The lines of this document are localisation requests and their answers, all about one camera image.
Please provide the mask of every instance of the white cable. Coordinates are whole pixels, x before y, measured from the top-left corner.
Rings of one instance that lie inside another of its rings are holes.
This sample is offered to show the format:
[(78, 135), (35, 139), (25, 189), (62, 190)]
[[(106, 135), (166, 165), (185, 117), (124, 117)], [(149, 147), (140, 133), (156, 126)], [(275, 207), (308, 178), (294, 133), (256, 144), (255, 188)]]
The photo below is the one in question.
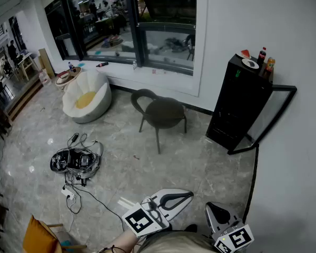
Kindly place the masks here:
[(72, 223), (70, 224), (70, 229), (69, 229), (68, 233), (72, 230), (72, 225), (73, 225), (73, 223), (74, 223), (74, 214), (73, 214), (73, 212), (71, 211), (71, 207), (72, 207), (75, 203), (76, 203), (76, 198), (74, 197), (74, 202), (69, 206), (69, 211), (70, 211), (70, 213), (72, 214), (73, 221), (72, 221)]

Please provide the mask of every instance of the black cabinet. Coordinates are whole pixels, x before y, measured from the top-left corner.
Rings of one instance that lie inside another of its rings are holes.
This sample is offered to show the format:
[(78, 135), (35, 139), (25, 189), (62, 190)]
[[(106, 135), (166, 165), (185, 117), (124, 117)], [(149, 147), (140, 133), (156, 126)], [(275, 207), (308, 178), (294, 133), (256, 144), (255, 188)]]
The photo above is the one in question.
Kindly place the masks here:
[(255, 122), (272, 93), (273, 74), (253, 70), (233, 56), (228, 62), (218, 102), (206, 136), (234, 150)]

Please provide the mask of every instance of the floor tile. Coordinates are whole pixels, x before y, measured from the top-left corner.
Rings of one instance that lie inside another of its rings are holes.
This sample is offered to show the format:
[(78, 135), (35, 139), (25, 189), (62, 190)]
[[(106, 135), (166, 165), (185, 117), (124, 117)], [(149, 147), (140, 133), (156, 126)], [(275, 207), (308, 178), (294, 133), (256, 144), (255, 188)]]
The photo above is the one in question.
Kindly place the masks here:
[[(158, 154), (154, 128), (144, 122), (139, 133), (142, 115), (132, 106), (130, 93), (113, 90), (108, 111), (88, 124), (77, 124), (63, 113), (62, 95), (53, 85), (42, 88), (17, 116), (5, 139), (0, 192), (4, 195), (2, 204), (10, 210), (4, 223), (7, 232), (1, 241), (7, 252), (21, 252), (31, 215), (45, 223), (64, 224), (55, 231), (69, 231), (72, 215), (61, 193), (64, 175), (50, 170), (50, 159), (67, 146), (75, 132), (84, 132), (88, 140), (104, 145), (100, 169), (86, 187), (76, 187), (90, 192), (119, 216), (127, 212), (128, 201), (141, 202), (162, 188), (194, 192), (193, 201), (172, 220), (176, 230), (197, 223), (199, 232), (209, 235), (204, 213), (208, 201), (229, 204), (243, 215), (255, 152), (227, 155), (226, 149), (205, 136), (210, 115), (185, 108), (187, 133), (184, 121), (160, 130)], [(150, 101), (141, 98), (139, 103), (145, 110)], [(0, 160), (2, 147), (0, 139)], [(121, 222), (91, 195), (77, 192), (82, 197), (82, 208), (74, 215), (70, 236), (87, 244), (88, 251), (98, 250), (122, 233)], [(76, 204), (72, 210), (77, 212), (80, 197), (74, 193)]]

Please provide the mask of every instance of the window frame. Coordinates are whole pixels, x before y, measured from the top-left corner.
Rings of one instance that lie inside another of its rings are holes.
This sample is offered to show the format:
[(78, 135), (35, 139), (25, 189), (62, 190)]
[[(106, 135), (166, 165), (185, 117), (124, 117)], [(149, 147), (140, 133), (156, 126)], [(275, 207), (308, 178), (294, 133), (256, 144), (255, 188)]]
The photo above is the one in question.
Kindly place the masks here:
[(66, 25), (68, 27), (68, 33), (72, 40), (77, 56), (68, 56), (60, 50), (58, 44), (56, 44), (62, 60), (77, 59), (79, 61), (103, 61), (103, 62), (114, 62), (122, 64), (133, 64), (137, 62), (138, 67), (153, 67), (157, 69), (163, 69), (173, 72), (182, 73), (185, 75), (193, 76), (194, 67), (182, 66), (177, 64), (166, 64), (166, 62), (150, 61), (149, 52), (147, 49), (146, 31), (157, 31), (157, 32), (174, 32), (183, 34), (195, 35), (195, 24), (181, 24), (181, 23), (163, 23), (163, 22), (140, 22), (139, 10), (137, 0), (126, 0), (128, 12), (129, 12), (129, 23), (131, 28), (131, 35), (134, 45), (134, 57), (117, 57), (107, 55), (88, 55), (85, 48), (82, 47), (83, 42), (79, 38), (76, 32), (73, 16), (70, 11), (70, 1), (60, 0), (63, 6)]

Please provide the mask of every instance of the bag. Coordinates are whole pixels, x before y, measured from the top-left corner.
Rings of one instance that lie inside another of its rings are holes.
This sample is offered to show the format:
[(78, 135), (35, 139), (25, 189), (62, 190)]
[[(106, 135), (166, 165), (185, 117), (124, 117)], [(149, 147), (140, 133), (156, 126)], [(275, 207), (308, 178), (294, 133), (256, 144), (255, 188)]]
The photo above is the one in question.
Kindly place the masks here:
[(77, 180), (94, 176), (99, 169), (104, 147), (98, 141), (88, 144), (82, 145), (82, 148), (70, 147), (57, 151), (50, 161), (51, 170), (58, 173), (69, 172)]

